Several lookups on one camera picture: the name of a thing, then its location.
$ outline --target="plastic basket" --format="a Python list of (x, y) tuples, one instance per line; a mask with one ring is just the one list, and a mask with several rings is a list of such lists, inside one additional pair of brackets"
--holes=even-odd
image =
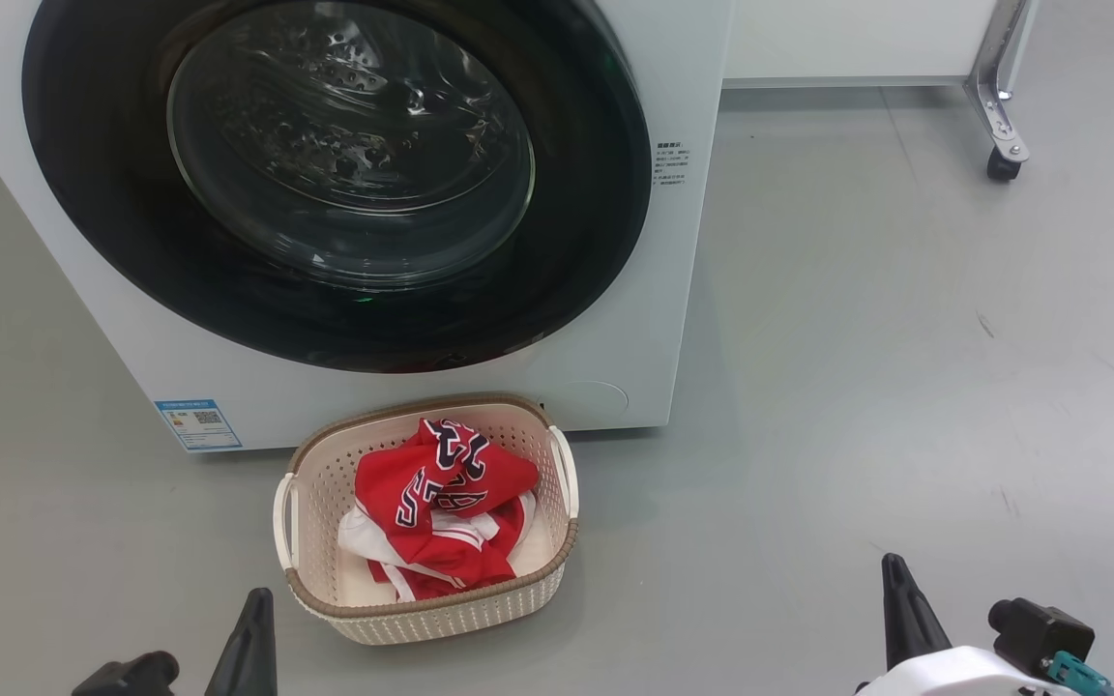
[[(480, 590), (397, 602), (367, 560), (338, 546), (355, 503), (359, 458), (414, 434), (421, 418), (452, 419), (539, 468), (531, 531), (509, 556), (518, 577)], [(566, 437), (544, 409), (504, 393), (394, 406), (331, 424), (300, 445), (274, 498), (277, 560), (305, 609), (365, 645), (469, 634), (537, 611), (560, 586), (578, 535), (578, 479)]]

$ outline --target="brown basket rim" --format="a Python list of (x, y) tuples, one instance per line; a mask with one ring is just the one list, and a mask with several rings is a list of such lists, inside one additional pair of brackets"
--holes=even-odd
[[(354, 415), (354, 418), (326, 424), (325, 428), (312, 433), (309, 439), (304, 440), (304, 443), (297, 447), (295, 454), (291, 455), (291, 463), (287, 465), (286, 471), (295, 474), (295, 472), (300, 470), (300, 463), (304, 461), (305, 455), (309, 454), (312, 447), (319, 441), (326, 439), (328, 435), (331, 435), (340, 430), (360, 427), (360, 424), (378, 420), (397, 418), (397, 415), (421, 414), (424, 413), (424, 411), (433, 411), (437, 409), (490, 405), (520, 406), (520, 409), (529, 411), (531, 415), (535, 415), (539, 422), (545, 423), (545, 429), (549, 429), (554, 425), (553, 419), (548, 418), (548, 414), (545, 413), (544, 409), (540, 409), (538, 404), (535, 404), (535, 402), (531, 402), (530, 400), (524, 400), (522, 396), (514, 395), (514, 393), (467, 393), (467, 395), (460, 396), (442, 396), (439, 398), (439, 400), (416, 401), (411, 402), (411, 404), (402, 404), (398, 406), (389, 406), (388, 409), (370, 411), (370, 413), (367, 414)], [(306, 589), (304, 581), (301, 580), (300, 571), (297, 571), (296, 568), (286, 569), (286, 582), (291, 586), (291, 591), (295, 594), (295, 598), (300, 600), (300, 602), (304, 602), (311, 611), (315, 611), (321, 614), (322, 617), (331, 619), (367, 619), (401, 616), (401, 614), (418, 611), (432, 611), (432, 609), (444, 609), (458, 607), (459, 605), (479, 602), (479, 600), (507, 595), (509, 591), (520, 590), (524, 587), (529, 587), (535, 585), (535, 582), (545, 580), (546, 577), (557, 572), (557, 568), (560, 568), (560, 566), (566, 562), (570, 550), (575, 547), (576, 538), (578, 538), (578, 518), (570, 518), (569, 525), (566, 526), (566, 540), (561, 542), (560, 549), (557, 550), (557, 553), (554, 555), (553, 559), (545, 563), (543, 568), (538, 569), (538, 571), (514, 578), (514, 580), (498, 582), (498, 585), (492, 585), (490, 587), (481, 587), (481, 589), (478, 590), (459, 591), (458, 595), (449, 595), (433, 599), (421, 599), (419, 602), (372, 605), (371, 607), (340, 607), (339, 605), (323, 602), (323, 600), (317, 599), (314, 595), (312, 595), (312, 591)]]

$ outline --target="washing machine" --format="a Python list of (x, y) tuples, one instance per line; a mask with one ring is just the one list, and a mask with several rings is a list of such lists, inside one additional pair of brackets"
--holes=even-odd
[(187, 450), (659, 427), (731, 8), (0, 0), (0, 176)]

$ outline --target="washing machine drum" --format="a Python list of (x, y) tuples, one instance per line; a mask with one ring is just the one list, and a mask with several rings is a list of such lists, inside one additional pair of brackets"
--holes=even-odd
[(173, 312), (331, 369), (449, 370), (634, 249), (644, 115), (575, 0), (45, 0), (23, 107), (77, 228)]

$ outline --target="glass door window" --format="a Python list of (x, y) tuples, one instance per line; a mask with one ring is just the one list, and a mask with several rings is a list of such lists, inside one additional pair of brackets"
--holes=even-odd
[(267, 4), (218, 27), (183, 59), (167, 128), (231, 234), (359, 290), (482, 261), (535, 186), (522, 115), (489, 69), (367, 4)]

